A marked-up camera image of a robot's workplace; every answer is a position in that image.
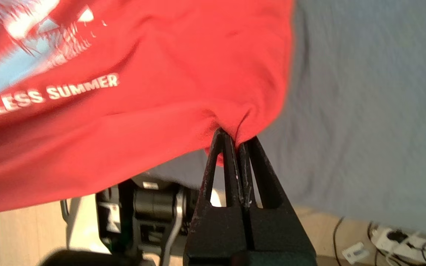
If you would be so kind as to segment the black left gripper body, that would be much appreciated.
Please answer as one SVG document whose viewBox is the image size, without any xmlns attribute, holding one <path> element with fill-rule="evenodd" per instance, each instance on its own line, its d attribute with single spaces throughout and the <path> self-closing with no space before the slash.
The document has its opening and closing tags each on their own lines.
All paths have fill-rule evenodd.
<svg viewBox="0 0 426 266">
<path fill-rule="evenodd" d="M 132 178 L 95 195 L 99 237 L 114 255 L 161 261 L 183 256 L 199 191 L 155 177 Z"/>
</svg>

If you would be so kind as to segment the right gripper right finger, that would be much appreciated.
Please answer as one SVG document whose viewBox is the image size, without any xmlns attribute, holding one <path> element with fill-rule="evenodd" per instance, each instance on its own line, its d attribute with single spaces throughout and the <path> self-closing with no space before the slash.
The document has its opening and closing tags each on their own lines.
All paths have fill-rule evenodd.
<svg viewBox="0 0 426 266">
<path fill-rule="evenodd" d="M 242 215 L 247 250 L 241 266 L 316 266 L 316 252 L 259 139 L 240 145 Z"/>
</svg>

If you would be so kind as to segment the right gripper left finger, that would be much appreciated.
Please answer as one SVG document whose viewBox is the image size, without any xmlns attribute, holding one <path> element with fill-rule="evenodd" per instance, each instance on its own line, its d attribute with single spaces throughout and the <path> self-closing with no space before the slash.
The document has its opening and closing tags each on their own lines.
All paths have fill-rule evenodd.
<svg viewBox="0 0 426 266">
<path fill-rule="evenodd" d="M 211 204 L 217 158 L 223 155 L 226 206 Z M 247 249 L 244 197 L 234 141 L 223 129 L 212 139 L 202 185 L 189 229 L 184 266 L 230 266 L 231 257 Z"/>
</svg>

